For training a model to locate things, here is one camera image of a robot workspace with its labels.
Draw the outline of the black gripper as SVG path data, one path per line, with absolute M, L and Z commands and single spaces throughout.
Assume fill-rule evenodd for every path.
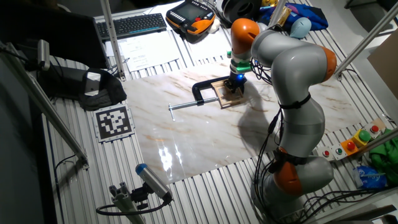
M 228 80 L 224 81 L 225 87 L 231 92 L 236 92 L 236 86 L 244 85 L 247 82 L 247 79 L 243 73 L 233 73 L 229 74 Z

